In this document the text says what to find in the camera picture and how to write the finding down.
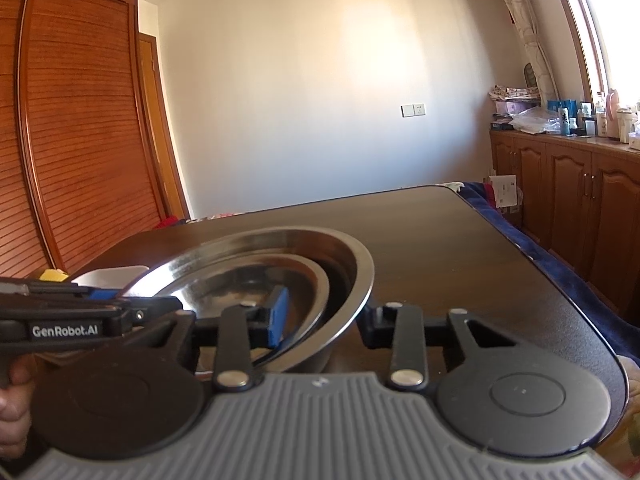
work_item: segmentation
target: wooden cabinet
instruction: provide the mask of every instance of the wooden cabinet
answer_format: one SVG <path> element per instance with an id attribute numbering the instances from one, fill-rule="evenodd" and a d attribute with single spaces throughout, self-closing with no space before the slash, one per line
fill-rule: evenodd
<path id="1" fill-rule="evenodd" d="M 594 154 L 583 273 L 625 316 L 640 274 L 640 164 Z"/>
<path id="2" fill-rule="evenodd" d="M 0 275 L 47 267 L 22 172 L 15 114 L 15 49 L 23 0 L 0 0 Z"/>
<path id="3" fill-rule="evenodd" d="M 572 269 L 582 260 L 591 205 L 591 152 L 546 146 L 550 229 L 546 246 Z M 547 210 L 545 203 L 541 211 Z"/>
<path id="4" fill-rule="evenodd" d="M 546 240 L 546 144 L 535 138 L 514 140 L 516 182 L 522 190 L 522 230 L 536 243 Z"/>
<path id="5" fill-rule="evenodd" d="M 514 156 L 513 137 L 508 134 L 492 133 L 492 155 L 494 170 L 498 175 L 513 174 Z"/>
<path id="6" fill-rule="evenodd" d="M 166 217 L 137 0 L 0 0 L 0 275 L 75 272 Z"/>
<path id="7" fill-rule="evenodd" d="M 640 326 L 640 153 L 608 139 L 491 137 L 494 167 L 501 154 L 522 189 L 522 230 Z"/>

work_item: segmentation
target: dark wooden table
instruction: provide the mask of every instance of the dark wooden table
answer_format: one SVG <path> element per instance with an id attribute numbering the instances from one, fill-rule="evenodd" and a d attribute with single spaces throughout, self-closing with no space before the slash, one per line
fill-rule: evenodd
<path id="1" fill-rule="evenodd" d="M 343 231 L 371 252 L 374 297 L 419 304 L 442 316 L 463 307 L 572 361 L 609 389 L 616 425 L 626 401 L 618 361 L 573 304 L 533 263 L 451 190 L 418 187 L 317 202 L 140 233 L 86 266 L 154 266 L 197 244 L 240 231 L 283 225 Z M 338 341 L 328 371 L 385 374 L 390 353 L 369 351 L 355 326 Z M 442 371 L 435 361 L 432 373 Z"/>

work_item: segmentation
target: plastic bag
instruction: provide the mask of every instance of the plastic bag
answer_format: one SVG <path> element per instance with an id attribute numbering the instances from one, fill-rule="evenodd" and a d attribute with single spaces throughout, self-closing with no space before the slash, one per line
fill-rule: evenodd
<path id="1" fill-rule="evenodd" d="M 558 115 L 539 106 L 514 115 L 511 125 L 521 132 L 528 134 L 560 134 L 560 119 Z"/>

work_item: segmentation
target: paper card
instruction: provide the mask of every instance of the paper card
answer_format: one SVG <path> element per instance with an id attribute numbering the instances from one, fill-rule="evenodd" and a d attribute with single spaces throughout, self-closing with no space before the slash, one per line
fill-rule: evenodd
<path id="1" fill-rule="evenodd" d="M 518 187 L 515 175 L 495 175 L 490 176 L 489 180 L 494 186 L 496 207 L 518 205 Z"/>

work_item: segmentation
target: wooden wardrobe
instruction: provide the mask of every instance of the wooden wardrobe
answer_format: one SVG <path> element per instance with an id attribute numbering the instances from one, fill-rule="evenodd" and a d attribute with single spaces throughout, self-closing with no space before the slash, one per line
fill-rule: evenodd
<path id="1" fill-rule="evenodd" d="M 0 276 L 75 272 L 167 215 L 137 0 L 0 0 Z"/>

